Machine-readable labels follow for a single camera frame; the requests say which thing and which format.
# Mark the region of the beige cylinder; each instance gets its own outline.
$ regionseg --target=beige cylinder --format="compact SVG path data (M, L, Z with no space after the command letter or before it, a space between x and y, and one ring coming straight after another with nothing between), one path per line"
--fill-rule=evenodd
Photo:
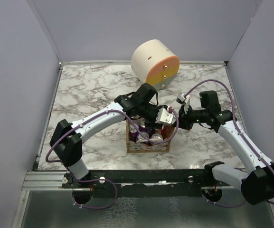
M140 81L156 89L165 88L173 80L179 64L179 58L157 39L141 44L131 61L132 71Z

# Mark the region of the soda can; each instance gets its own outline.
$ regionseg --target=soda can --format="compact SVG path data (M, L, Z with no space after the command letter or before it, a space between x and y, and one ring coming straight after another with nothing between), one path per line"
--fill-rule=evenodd
M143 135L145 135L147 138L150 137L147 132L141 132L141 133ZM144 140L144 138L140 134L138 134L137 140ZM145 142L142 142L142 143L145 144L145 145L150 145L151 144L149 141L145 141Z
M134 126L132 124L129 124L129 140L130 141L133 141L133 142L136 142L137 141L137 136L138 136L138 132L137 132L137 129L134 128Z
M155 128L155 133L158 133L160 135L162 135L163 137L165 137L166 135L166 128L164 125L162 125L161 129Z
M147 132L149 136L151 136L153 134L153 129L145 127L145 120L141 121L141 123L139 125L139 130L141 132Z
M163 140L163 137L162 137L161 134L155 133L155 134L153 134L153 135L151 136L151 139L161 139L161 141L162 141L162 140Z

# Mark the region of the white wall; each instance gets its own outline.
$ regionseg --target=white wall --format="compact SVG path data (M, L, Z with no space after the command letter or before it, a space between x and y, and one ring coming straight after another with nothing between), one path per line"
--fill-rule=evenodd
M250 138L274 161L274 0L264 0L228 64Z
M160 39L181 60L228 61L261 2L32 1L62 62L130 60L150 39Z
M25 0L0 0L0 228L11 227L35 159L58 59Z

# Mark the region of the marble surface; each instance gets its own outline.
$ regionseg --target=marble surface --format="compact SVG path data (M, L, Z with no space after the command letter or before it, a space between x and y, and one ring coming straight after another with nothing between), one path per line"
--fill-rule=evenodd
M167 88L159 91L159 103L171 105L178 111L178 93L187 92L205 79L217 79L230 87L223 65L180 65L177 77ZM130 65L64 66L38 170L65 169L60 163L45 162L50 138L60 120L72 122L89 116L106 107L118 95L136 91L140 85ZM191 94L193 109L200 107L199 92L206 90L217 91L222 109L230 108L226 90L217 83L208 82ZM237 108L236 116L240 120ZM221 136L197 124L191 131L179 129L168 153L127 154L125 127L125 122L114 124L84 143L83 161L89 169L192 169L203 168L215 161L242 167L239 158ZM52 153L50 159L57 159L57 156Z

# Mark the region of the open box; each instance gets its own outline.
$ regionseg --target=open box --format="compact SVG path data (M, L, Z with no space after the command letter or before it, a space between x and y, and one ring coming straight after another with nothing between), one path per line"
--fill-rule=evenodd
M174 131L174 127L166 126L166 137L169 138ZM127 153L146 153L146 152L169 152L170 151L170 142L169 140L166 143L157 144L154 146L148 146L143 143L136 143L129 140L129 121L126 121L126 150Z

